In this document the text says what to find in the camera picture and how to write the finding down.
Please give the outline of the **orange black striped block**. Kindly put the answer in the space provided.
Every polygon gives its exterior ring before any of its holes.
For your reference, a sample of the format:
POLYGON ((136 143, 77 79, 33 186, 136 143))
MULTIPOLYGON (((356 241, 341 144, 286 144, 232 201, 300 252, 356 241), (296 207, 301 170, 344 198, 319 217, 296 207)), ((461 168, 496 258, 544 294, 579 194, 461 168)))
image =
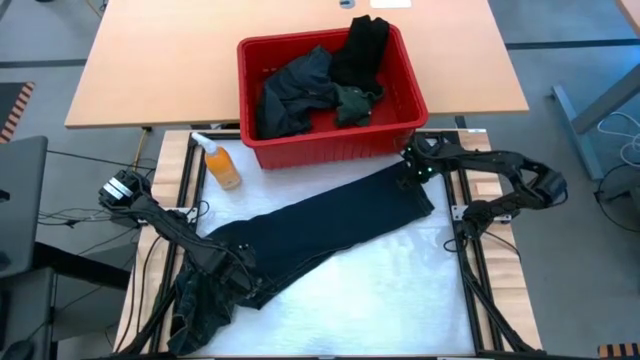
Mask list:
POLYGON ((601 360, 640 360, 640 343, 600 345, 597 352, 601 360))

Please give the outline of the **black garment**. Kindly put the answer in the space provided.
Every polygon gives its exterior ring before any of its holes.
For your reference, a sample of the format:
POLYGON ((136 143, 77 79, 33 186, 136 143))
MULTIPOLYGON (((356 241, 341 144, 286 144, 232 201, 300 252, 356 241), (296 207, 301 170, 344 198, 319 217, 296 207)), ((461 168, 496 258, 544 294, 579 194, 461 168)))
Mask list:
POLYGON ((352 20, 344 46, 333 54, 329 75, 341 86, 357 87, 380 96, 383 87, 376 76, 389 37, 390 24, 369 15, 352 20))

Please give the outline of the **red plastic laundry bin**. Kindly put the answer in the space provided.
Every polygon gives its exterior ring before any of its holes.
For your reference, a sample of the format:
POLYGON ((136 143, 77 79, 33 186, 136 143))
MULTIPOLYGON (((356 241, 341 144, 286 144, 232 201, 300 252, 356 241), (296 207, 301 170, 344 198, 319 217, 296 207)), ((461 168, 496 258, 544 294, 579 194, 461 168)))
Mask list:
POLYGON ((291 137, 260 140, 257 109, 263 84, 277 70, 320 45, 330 52, 342 48, 347 28, 250 37, 237 46, 239 126, 243 143, 254 150, 259 165, 277 169, 380 156, 400 151, 429 113, 402 33, 389 29, 376 80, 385 93, 374 105, 368 126, 338 128, 331 109, 310 112, 311 131, 291 137))

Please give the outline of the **black floor beam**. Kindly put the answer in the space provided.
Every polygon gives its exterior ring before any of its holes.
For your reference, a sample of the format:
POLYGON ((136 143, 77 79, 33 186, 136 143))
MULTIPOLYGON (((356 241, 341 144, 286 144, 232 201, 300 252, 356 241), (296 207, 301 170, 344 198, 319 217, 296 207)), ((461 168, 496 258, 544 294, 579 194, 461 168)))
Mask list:
POLYGON ((130 272, 36 242, 32 268, 51 268, 56 274, 87 281, 99 286, 126 290, 130 272))

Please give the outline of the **orange black striped mat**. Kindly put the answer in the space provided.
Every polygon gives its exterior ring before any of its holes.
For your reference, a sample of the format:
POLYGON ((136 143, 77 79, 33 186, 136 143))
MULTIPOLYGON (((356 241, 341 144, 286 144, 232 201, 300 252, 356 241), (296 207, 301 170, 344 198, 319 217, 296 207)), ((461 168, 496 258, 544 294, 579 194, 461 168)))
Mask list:
POLYGON ((0 144, 12 140, 34 90, 33 82, 0 83, 0 144))

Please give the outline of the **grey desk leg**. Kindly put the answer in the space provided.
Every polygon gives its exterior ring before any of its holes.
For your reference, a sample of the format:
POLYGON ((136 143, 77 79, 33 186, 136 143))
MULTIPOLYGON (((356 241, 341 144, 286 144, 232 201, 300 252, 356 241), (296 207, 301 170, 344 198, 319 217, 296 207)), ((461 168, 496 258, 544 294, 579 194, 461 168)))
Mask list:
POLYGON ((638 93, 640 93, 640 64, 632 68, 581 112, 575 110, 562 86, 555 85, 551 88, 550 96, 560 109, 562 124, 592 180, 600 180, 604 174, 587 132, 638 93))

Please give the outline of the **white table mat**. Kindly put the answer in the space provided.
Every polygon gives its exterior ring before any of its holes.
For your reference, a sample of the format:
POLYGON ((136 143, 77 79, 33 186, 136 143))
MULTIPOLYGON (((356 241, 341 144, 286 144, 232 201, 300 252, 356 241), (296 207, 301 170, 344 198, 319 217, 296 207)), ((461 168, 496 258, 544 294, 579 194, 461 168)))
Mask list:
MULTIPOLYGON (((236 221, 360 179, 399 161, 386 155, 278 170, 262 169, 239 140, 224 147, 242 182, 225 191, 207 177, 206 235, 236 221)), ((425 192, 433 212, 394 232, 340 252, 259 310, 238 307, 200 356, 470 355, 474 345, 444 181, 425 192)))

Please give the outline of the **dark blue jeans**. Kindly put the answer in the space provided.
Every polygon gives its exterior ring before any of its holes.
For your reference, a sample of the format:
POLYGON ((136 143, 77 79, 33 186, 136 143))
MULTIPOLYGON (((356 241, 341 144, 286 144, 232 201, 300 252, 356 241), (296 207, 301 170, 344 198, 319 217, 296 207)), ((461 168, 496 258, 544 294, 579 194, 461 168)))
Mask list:
POLYGON ((277 294, 334 253, 395 231, 431 214, 434 207, 404 163, 249 220, 225 224, 207 234, 233 249, 251 247, 250 269, 261 290, 232 297, 228 286, 183 263, 175 279, 176 298, 169 351, 188 355, 228 325, 235 306, 261 309, 277 294))

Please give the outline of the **dark grey chair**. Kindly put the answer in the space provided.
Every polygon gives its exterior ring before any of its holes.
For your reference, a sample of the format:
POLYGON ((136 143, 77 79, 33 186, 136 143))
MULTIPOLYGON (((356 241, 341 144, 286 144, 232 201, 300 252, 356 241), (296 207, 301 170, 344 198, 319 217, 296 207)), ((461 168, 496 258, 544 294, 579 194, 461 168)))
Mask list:
POLYGON ((35 269, 48 140, 0 144, 0 359, 49 360, 53 271, 35 269))

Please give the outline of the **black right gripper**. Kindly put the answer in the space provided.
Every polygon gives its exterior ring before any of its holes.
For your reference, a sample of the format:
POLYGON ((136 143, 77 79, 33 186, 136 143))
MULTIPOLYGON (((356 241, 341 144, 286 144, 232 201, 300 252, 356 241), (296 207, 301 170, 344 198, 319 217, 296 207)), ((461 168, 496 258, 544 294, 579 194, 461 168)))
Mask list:
POLYGON ((436 175, 451 172, 451 165, 439 155, 441 143, 431 145, 424 135, 412 135, 405 145, 403 158, 406 184, 424 184, 436 175))

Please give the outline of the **light wooden desk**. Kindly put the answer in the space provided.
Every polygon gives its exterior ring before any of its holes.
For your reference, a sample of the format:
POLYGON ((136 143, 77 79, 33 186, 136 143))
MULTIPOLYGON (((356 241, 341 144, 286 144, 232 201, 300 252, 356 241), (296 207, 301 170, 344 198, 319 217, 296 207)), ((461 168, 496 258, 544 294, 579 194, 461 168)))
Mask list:
POLYGON ((529 106, 487 0, 109 0, 66 117, 69 128, 196 125, 239 116, 245 38, 343 28, 368 15, 403 37, 433 115, 529 106))

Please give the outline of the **dark green garment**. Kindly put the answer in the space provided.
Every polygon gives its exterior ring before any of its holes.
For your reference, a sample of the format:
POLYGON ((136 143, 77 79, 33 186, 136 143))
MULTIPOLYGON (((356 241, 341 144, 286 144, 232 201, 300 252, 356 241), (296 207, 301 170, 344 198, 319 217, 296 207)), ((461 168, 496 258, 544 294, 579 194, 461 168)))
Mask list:
POLYGON ((341 86, 334 83, 337 96, 336 126, 369 126, 374 105, 383 97, 384 93, 363 91, 355 86, 341 86))

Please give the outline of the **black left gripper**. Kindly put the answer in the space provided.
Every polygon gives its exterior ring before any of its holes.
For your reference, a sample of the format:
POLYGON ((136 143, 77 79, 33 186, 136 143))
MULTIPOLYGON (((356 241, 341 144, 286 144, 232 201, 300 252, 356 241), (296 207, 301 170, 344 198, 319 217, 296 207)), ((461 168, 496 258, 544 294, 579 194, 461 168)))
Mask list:
POLYGON ((263 279, 252 273, 256 267, 255 250, 246 243, 231 245, 216 243, 208 263, 211 277, 227 300, 254 297, 263 287, 263 279))

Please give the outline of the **orange spray bottle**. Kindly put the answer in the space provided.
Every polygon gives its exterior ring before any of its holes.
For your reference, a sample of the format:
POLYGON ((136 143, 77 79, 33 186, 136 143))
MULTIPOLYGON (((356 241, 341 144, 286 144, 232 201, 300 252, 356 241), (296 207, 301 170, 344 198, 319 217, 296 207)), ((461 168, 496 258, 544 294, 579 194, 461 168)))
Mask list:
POLYGON ((206 168, 222 189, 231 190, 240 185, 241 176, 231 156, 222 146, 201 133, 194 132, 191 138, 202 147, 206 168))

